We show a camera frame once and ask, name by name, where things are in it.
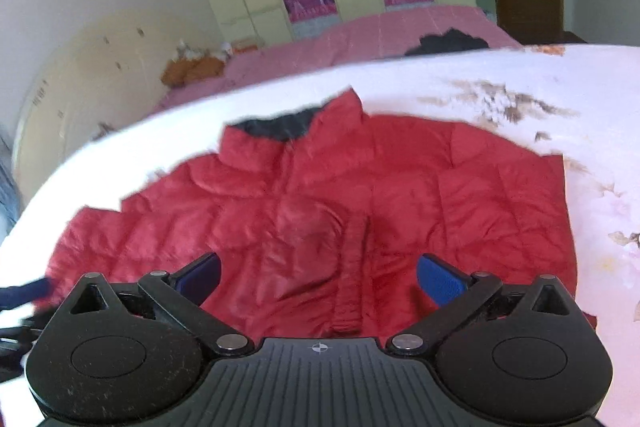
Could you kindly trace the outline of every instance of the headboard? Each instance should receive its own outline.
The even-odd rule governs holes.
[[[82,145],[149,114],[166,92],[159,78],[181,39],[216,44],[187,20],[124,10],[86,26],[47,59],[18,121],[13,162],[23,205]]]

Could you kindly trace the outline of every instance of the pink bedspread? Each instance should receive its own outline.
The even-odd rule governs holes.
[[[237,55],[223,76],[172,89],[154,112],[283,76],[349,62],[399,57],[418,46],[421,36],[442,35],[450,28],[480,37],[491,48],[520,47],[479,8],[440,5],[386,12],[334,26],[315,39]]]

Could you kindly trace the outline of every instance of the ribbed gray plate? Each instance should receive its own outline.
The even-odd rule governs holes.
[[[66,427],[48,420],[42,427]],[[489,427],[454,404],[423,363],[373,339],[267,339],[216,362],[202,385],[137,427]],[[595,425],[578,423],[576,425]]]

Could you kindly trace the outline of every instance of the silver bolt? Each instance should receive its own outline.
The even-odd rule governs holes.
[[[403,351],[410,351],[411,349],[418,349],[422,347],[424,341],[418,335],[412,335],[411,333],[403,333],[402,335],[396,335],[393,337],[391,343],[397,349]]]
[[[225,351],[236,351],[242,349],[249,343],[244,335],[238,335],[237,333],[229,333],[228,335],[222,335],[217,341],[218,347]]]

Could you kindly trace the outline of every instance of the red puffer jacket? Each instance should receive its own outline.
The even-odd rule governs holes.
[[[554,273],[575,291],[560,156],[465,123],[368,116],[353,91],[308,120],[292,140],[228,127],[219,154],[121,212],[81,210],[50,260],[54,299],[88,271],[132,281],[207,251],[223,276],[203,308],[256,341],[385,339],[434,309],[416,280],[424,252],[509,283]]]

